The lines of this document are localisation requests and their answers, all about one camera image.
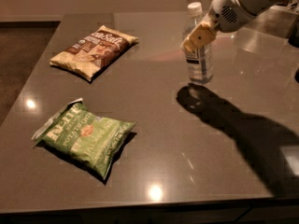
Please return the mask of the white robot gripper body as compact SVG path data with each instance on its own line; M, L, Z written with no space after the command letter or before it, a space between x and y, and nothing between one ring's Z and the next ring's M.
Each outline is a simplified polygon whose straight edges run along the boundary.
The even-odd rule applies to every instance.
M235 32L254 19L239 0L213 0L208 17L213 27L223 33Z

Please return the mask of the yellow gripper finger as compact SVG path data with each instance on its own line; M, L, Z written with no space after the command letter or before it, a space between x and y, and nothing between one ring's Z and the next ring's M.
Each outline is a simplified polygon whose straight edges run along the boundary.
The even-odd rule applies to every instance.
M209 22L200 22L181 43L184 52L192 53L216 39L216 31Z

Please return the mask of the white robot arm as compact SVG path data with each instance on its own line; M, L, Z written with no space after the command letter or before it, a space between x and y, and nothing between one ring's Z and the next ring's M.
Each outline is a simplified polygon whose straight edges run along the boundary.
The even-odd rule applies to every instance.
M235 32L284 1L289 0L213 0L203 20L184 38L181 47L185 52L193 52L213 42L217 32Z

